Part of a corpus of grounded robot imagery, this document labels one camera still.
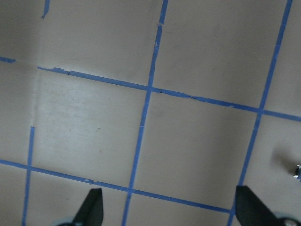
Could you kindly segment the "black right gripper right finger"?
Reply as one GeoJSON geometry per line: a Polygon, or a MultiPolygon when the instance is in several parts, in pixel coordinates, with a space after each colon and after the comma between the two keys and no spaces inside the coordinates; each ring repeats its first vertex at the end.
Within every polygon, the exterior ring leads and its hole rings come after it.
{"type": "Polygon", "coordinates": [[[280,226],[281,221],[248,186],[237,186],[235,214],[241,226],[280,226]]]}

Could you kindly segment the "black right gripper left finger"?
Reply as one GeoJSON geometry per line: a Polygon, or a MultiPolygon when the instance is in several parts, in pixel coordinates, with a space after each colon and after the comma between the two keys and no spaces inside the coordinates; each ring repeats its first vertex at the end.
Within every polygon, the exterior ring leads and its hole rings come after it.
{"type": "Polygon", "coordinates": [[[74,226],[101,226],[103,218],[102,189],[94,188],[87,194],[72,223],[74,226]]]}

